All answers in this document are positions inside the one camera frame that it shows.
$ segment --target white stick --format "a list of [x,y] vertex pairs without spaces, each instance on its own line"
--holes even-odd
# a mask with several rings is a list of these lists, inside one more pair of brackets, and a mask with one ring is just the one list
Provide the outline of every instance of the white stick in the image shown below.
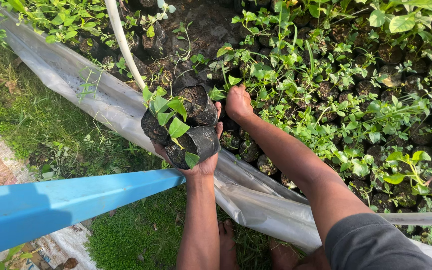
[[146,87],[146,83],[141,78],[139,74],[138,68],[136,68],[135,61],[131,56],[131,51],[128,46],[128,41],[126,41],[126,37],[124,36],[123,26],[121,25],[120,15],[118,13],[118,7],[116,6],[115,0],[105,0],[107,14],[109,15],[109,20],[111,21],[111,25],[114,30],[114,35],[116,36],[117,43],[119,48],[121,49],[121,53],[123,54],[124,60],[128,63],[129,71],[136,79],[136,83],[138,84],[141,91]]

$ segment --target blue metal bar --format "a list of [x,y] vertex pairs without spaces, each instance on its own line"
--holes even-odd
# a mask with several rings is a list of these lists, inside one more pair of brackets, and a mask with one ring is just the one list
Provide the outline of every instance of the blue metal bar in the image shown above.
[[185,181],[159,169],[0,186],[0,252]]

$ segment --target gray t-shirt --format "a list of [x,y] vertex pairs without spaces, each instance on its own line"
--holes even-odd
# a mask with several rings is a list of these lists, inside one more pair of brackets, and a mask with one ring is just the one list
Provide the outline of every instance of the gray t-shirt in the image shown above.
[[332,270],[432,270],[432,258],[377,214],[338,221],[324,247]]

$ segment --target bare foot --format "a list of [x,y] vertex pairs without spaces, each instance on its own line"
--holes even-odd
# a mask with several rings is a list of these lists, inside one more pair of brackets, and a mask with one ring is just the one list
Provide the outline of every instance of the bare foot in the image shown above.
[[233,224],[229,219],[218,221],[219,227],[219,269],[239,270],[236,259],[236,243],[233,240]]
[[269,245],[273,270],[292,270],[298,264],[300,253],[291,245],[280,244],[272,237]]

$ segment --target grass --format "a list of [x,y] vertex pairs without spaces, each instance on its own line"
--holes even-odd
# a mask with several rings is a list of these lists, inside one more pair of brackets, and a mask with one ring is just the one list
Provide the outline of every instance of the grass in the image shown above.
[[[161,169],[158,157],[94,121],[16,59],[0,42],[0,135],[41,180]],[[185,207],[182,185],[94,218],[90,255],[105,270],[174,266]],[[217,209],[219,220],[228,218]],[[235,231],[241,269],[268,269],[268,236],[238,224]]]

